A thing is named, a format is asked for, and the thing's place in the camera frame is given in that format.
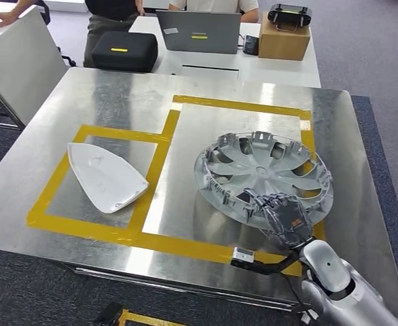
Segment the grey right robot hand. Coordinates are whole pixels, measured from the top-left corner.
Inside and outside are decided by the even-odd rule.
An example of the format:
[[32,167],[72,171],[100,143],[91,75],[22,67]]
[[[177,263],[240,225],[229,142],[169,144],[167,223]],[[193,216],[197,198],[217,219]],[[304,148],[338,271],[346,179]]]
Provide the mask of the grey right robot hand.
[[294,250],[315,239],[307,211],[296,196],[260,195],[249,187],[244,192],[249,195],[254,216],[264,220],[266,235],[279,241],[282,247]]

